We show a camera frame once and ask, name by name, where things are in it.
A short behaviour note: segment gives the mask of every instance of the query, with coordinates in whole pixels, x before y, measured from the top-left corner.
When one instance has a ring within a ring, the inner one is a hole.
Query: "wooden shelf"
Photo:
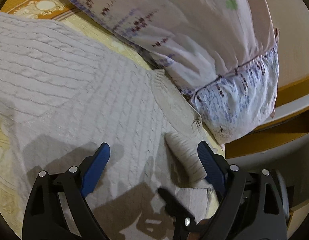
[[[309,110],[266,130],[248,134],[225,145],[225,157],[234,158],[263,152],[309,133]]]

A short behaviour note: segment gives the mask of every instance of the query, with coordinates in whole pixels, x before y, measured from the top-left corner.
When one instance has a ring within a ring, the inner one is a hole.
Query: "mattress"
[[[21,17],[54,19],[63,22],[67,26],[102,42],[109,49],[133,60],[136,64],[151,71],[151,67],[134,49],[122,43],[66,0],[7,0],[2,11]],[[206,134],[211,145],[218,150],[219,154],[224,156],[224,151],[216,143],[207,129]],[[8,176],[11,170],[12,163],[11,160],[7,158],[7,156],[10,156],[10,154],[7,154],[9,151],[10,143],[8,133],[0,119],[0,212],[12,229],[20,235],[22,218],[18,216],[18,195],[15,186],[5,181],[6,176]],[[214,213],[216,207],[217,201],[214,200],[210,205],[208,217]]]

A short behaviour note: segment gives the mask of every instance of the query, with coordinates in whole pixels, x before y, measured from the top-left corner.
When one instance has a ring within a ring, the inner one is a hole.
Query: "bed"
[[[100,41],[112,51],[133,60],[144,69],[152,71],[151,66],[133,48],[118,40],[67,0],[7,0],[1,11],[26,18],[60,21],[68,27]],[[221,146],[216,143],[207,129],[205,133],[211,145],[217,149],[218,154],[224,156]],[[0,119],[0,212],[11,228],[21,235],[22,217],[20,217],[18,209],[18,192],[16,192],[16,187],[10,183],[12,166],[11,160],[7,157],[10,150],[8,132]],[[210,204],[208,217],[213,214],[216,207],[217,201],[213,200]]]

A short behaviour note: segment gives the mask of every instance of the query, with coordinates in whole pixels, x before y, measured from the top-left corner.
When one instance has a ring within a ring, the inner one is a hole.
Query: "silver screw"
[[[239,167],[238,167],[237,165],[235,165],[235,164],[232,164],[232,165],[230,166],[230,170],[232,170],[232,171],[238,171],[238,170],[239,170]]]
[[[190,218],[185,218],[184,224],[185,224],[186,227],[189,226],[190,225]]]
[[[262,174],[265,175],[265,176],[269,176],[270,175],[270,172],[266,169],[263,169],[262,170]]]
[[[39,172],[39,177],[44,177],[44,176],[46,176],[46,172],[45,171]]]
[[[72,167],[69,168],[69,171],[70,171],[71,173],[75,173],[77,170],[78,170],[78,167],[77,167],[77,166],[72,166]]]

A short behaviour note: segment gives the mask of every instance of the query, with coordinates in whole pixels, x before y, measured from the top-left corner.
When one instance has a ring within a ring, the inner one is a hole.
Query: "cable knit pattern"
[[[0,14],[0,115],[12,147],[5,158],[13,162],[2,180],[18,190],[20,218],[40,170],[64,172],[102,142],[111,157],[87,202],[111,239],[172,239],[159,186],[205,217],[207,190],[180,188],[185,172],[164,142],[176,130],[155,100],[153,78],[58,22]],[[201,125],[192,112],[188,131]]]

